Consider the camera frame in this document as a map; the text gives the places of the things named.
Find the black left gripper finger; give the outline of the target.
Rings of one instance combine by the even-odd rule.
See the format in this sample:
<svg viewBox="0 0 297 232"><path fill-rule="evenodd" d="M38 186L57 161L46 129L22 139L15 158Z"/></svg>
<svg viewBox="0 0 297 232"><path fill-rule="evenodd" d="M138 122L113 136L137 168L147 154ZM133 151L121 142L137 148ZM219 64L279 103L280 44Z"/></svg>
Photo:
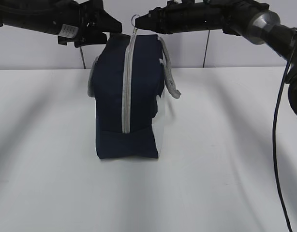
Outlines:
<svg viewBox="0 0 297 232"><path fill-rule="evenodd" d="M110 14L108 14L104 7L100 7L100 31L109 33L122 33L122 24Z"/></svg>

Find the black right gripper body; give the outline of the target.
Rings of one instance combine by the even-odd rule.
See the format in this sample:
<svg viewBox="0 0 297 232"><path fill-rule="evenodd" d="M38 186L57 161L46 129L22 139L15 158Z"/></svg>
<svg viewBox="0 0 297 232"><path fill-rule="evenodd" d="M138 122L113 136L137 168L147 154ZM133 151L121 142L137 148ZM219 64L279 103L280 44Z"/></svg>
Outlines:
<svg viewBox="0 0 297 232"><path fill-rule="evenodd" d="M160 34L217 30L223 27L222 10L205 2L168 1L148 13L148 30Z"/></svg>

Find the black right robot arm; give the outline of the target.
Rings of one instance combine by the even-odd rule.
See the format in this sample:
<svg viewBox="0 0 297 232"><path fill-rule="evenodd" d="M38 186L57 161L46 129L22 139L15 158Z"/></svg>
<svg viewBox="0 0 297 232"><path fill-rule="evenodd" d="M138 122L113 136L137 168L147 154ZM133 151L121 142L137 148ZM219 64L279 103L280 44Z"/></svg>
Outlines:
<svg viewBox="0 0 297 232"><path fill-rule="evenodd" d="M218 30L268 45L290 63L285 83L289 104L297 115L297 28L281 24L267 3L255 0L170 0L135 20L135 26L159 34Z"/></svg>

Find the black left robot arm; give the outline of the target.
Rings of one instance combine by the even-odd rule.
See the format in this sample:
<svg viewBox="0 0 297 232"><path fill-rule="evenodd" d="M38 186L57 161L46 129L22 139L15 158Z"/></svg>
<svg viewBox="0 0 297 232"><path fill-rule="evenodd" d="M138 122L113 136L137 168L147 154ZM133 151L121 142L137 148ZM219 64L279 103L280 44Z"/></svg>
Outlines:
<svg viewBox="0 0 297 232"><path fill-rule="evenodd" d="M0 0L0 27L55 35L58 44L76 48L105 44L107 33L122 33L122 24L104 10L103 1Z"/></svg>

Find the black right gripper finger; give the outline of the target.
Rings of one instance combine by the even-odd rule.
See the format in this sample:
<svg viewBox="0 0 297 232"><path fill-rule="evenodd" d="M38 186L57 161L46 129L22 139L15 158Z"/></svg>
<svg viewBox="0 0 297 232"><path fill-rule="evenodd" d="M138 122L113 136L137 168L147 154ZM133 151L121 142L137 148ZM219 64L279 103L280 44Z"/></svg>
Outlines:
<svg viewBox="0 0 297 232"><path fill-rule="evenodd" d="M150 14L138 17L135 20L135 26L142 30L153 30L153 20L151 19Z"/></svg>

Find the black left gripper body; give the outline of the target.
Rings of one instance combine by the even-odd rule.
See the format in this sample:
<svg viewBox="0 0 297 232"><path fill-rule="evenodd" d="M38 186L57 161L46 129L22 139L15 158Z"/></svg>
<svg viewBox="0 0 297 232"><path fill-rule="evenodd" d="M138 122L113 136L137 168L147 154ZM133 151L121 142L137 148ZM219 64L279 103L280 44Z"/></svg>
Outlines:
<svg viewBox="0 0 297 232"><path fill-rule="evenodd" d="M101 0L88 0L79 4L79 25L64 23L58 35L58 44L74 43L75 47L106 44L106 34L97 27L103 9Z"/></svg>

